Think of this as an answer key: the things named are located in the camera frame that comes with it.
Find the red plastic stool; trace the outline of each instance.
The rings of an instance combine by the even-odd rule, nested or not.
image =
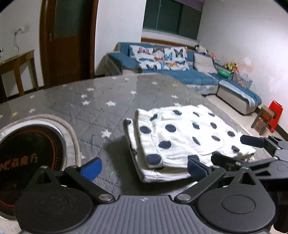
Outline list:
[[[270,132],[274,132],[275,128],[278,124],[278,121],[280,119],[280,116],[282,114],[283,111],[283,107],[276,101],[273,101],[270,106],[269,109],[272,110],[274,112],[274,116],[273,118],[270,120],[269,125],[270,125]]]

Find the white wall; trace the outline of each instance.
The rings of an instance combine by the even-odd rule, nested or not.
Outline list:
[[[0,15],[0,48],[3,48],[3,59],[17,54],[17,48],[14,46],[14,30],[25,26],[26,32],[17,35],[17,43],[20,47],[18,54],[35,50],[34,59],[39,86],[43,86],[39,53],[41,4],[41,0],[15,0]],[[32,89],[33,75],[30,62],[22,65],[20,71],[24,90]],[[2,75],[2,79],[7,96],[18,93],[13,71]]]
[[[118,42],[140,42],[146,0],[99,0],[95,36],[95,75],[102,75],[104,56]]]
[[[288,132],[288,13],[274,0],[206,0],[198,41],[238,63],[264,105],[283,106],[279,125]]]
[[[171,33],[165,33],[155,30],[149,30],[149,29],[143,29],[142,31],[142,37],[146,38],[153,38],[158,40],[164,40],[164,41],[171,41],[175,43],[181,43],[188,46],[195,46],[198,44],[197,41],[189,39],[187,37],[182,37],[179,35],[174,35]]]

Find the metal screw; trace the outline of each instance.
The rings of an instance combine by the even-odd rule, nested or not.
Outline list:
[[[180,201],[189,201],[191,199],[190,195],[182,193],[177,196]]]
[[[102,201],[111,201],[113,196],[111,194],[104,193],[99,196],[99,199]]]

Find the gray ribbed plate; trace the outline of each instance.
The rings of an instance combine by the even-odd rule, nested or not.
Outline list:
[[[188,205],[168,196],[120,196],[99,205],[91,218],[67,234],[217,234],[206,226]]]

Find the folded polka dot pants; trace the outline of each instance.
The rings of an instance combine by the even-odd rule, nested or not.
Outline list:
[[[135,120],[123,122],[131,155],[143,182],[187,178],[188,159],[212,166],[215,151],[248,159],[255,149],[240,142],[236,132],[203,105],[138,109]]]

